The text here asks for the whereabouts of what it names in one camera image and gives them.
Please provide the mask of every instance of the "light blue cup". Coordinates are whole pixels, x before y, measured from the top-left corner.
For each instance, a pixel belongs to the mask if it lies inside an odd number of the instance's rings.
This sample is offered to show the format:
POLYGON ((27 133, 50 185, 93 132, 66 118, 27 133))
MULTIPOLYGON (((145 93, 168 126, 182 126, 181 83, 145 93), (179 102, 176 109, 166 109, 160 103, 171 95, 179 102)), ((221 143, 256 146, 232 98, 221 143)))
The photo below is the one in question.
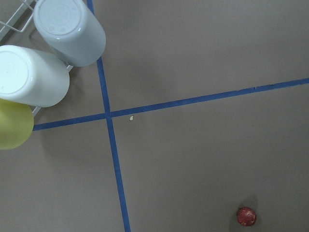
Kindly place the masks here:
POLYGON ((82 0, 40 0, 34 8, 34 23, 69 65, 90 65, 105 49, 105 32, 82 0))

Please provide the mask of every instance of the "blue tape line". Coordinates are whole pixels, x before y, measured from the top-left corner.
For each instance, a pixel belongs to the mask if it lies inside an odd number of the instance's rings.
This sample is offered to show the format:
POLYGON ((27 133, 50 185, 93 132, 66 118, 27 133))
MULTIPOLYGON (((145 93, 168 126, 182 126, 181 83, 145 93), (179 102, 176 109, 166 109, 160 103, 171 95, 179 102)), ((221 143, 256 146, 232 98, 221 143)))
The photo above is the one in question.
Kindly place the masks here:
POLYGON ((171 107, 176 107, 176 106, 181 106, 181 105, 188 105, 188 104, 193 104, 193 103, 198 103, 198 102, 207 102, 207 101, 221 99, 221 98, 235 97, 239 95, 258 93, 258 92, 263 92, 263 91, 268 91, 268 90, 274 90, 274 89, 286 88, 286 87, 292 87, 292 86, 298 86, 298 85, 304 85, 304 84, 309 84, 309 78, 295 80, 295 81, 282 82, 282 83, 277 83, 274 85, 259 86, 259 87, 245 88, 241 90, 234 90, 234 91, 229 91, 229 92, 224 92, 224 93, 211 94, 211 95, 206 95, 206 96, 201 96, 201 97, 196 97, 196 98, 169 101, 166 103, 141 106, 141 107, 126 109, 126 110, 118 110, 118 111, 111 112, 111 117, 119 117, 119 116, 137 114, 137 113, 142 113, 142 112, 147 112, 147 111, 160 110, 160 109, 171 108, 171 107))
MULTIPOLYGON (((90 11, 94 14, 94 7, 93 7, 92 0, 87 0, 87 5, 90 11)), ((128 216, 127 206, 126 206, 125 190, 124 190, 122 176, 121 176, 120 163, 119 163, 117 144, 116 144, 116 138, 115 138, 115 131, 114 131, 113 123, 112 123, 110 101, 108 98, 102 58, 99 58, 97 60, 97 67, 98 67, 98 75, 99 75, 99 80, 100 80, 102 98, 104 102, 104 110, 106 114, 108 135, 109 135, 110 144, 111 144, 112 161, 113 161, 114 171, 115 171, 115 176, 116 176, 122 218, 124 222, 125 232, 131 232, 129 216, 128 216)))
POLYGON ((87 6, 88 6, 89 10, 90 10, 93 14, 95 14, 95 11, 94 11, 94 8, 93 8, 93 2, 92 2, 92 0, 87 0, 87 6))
POLYGON ((105 114, 89 115, 89 116, 84 116, 84 117, 65 119, 61 121, 47 122, 47 123, 34 125, 33 131, 40 131, 40 130, 49 129, 49 128, 62 127, 62 126, 96 121, 96 120, 101 120, 101 119, 105 119, 105 114))

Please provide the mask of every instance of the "gray floor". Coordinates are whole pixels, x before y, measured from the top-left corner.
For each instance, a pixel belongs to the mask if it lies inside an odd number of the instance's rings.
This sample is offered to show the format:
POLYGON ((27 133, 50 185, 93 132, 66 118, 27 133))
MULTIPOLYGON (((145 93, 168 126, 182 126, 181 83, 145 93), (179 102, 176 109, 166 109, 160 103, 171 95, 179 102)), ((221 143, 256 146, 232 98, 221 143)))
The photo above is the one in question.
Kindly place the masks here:
MULTIPOLYGON (((309 1, 93 2, 111 111, 308 78, 309 1)), ((50 51, 33 23, 3 44, 50 51)), ((70 77, 36 125, 104 113, 96 64, 70 77)), ((306 84, 114 117, 131 231, 308 231, 308 97, 306 84)), ((102 119, 0 151, 0 231, 124 232, 110 134, 102 119)))

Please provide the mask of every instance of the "red ball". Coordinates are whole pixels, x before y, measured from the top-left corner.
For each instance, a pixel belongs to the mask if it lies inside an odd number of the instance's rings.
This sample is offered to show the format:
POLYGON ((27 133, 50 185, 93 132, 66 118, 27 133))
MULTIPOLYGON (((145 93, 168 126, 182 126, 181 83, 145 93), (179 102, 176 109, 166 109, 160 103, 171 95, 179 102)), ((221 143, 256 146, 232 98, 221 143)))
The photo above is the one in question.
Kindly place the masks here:
POLYGON ((237 212, 237 221, 242 226, 253 226, 256 222, 256 213, 248 207, 240 208, 237 212))

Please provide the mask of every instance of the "plastic cup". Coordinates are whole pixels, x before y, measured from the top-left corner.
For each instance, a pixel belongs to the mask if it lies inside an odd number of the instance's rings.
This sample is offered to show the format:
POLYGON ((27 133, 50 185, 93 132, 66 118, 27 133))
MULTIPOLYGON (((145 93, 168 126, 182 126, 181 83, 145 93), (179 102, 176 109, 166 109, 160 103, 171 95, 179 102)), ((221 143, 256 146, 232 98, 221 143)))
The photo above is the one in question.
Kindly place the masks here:
POLYGON ((96 62, 105 49, 105 32, 82 0, 40 0, 33 18, 56 55, 72 66, 96 62))
POLYGON ((22 145, 33 130, 29 106, 0 99, 0 150, 22 145))
POLYGON ((55 55, 13 45, 0 47, 0 98, 49 107, 60 102, 69 72, 55 55))

